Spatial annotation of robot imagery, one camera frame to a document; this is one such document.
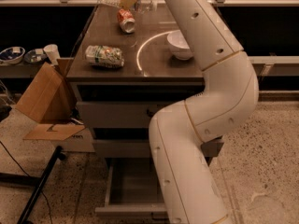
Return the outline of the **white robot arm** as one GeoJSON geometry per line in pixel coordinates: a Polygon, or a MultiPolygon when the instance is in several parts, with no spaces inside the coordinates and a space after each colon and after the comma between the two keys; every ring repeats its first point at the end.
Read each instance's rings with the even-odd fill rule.
{"type": "Polygon", "coordinates": [[[149,146],[171,224],[233,224],[200,146],[242,124],[258,101],[247,53],[207,0],[164,0],[205,89],[158,111],[149,146]]]}

